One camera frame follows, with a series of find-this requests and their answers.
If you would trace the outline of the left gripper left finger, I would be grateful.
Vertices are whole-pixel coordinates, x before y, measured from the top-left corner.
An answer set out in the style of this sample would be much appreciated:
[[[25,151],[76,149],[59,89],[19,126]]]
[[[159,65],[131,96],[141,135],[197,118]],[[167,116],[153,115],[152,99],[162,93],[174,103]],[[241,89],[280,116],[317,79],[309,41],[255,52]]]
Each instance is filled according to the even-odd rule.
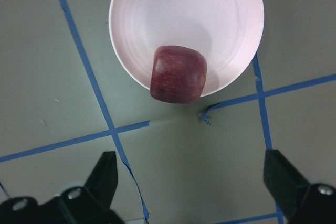
[[[115,151],[103,152],[84,187],[106,209],[109,209],[118,185],[117,156]]]

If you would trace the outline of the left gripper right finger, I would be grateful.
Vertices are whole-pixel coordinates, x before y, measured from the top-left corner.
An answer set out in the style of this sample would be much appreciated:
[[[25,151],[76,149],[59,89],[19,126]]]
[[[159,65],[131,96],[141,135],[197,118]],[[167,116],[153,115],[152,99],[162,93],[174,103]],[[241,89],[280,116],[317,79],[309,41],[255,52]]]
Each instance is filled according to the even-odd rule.
[[[266,150],[263,181],[283,215],[290,220],[310,187],[308,180],[279,150]]]

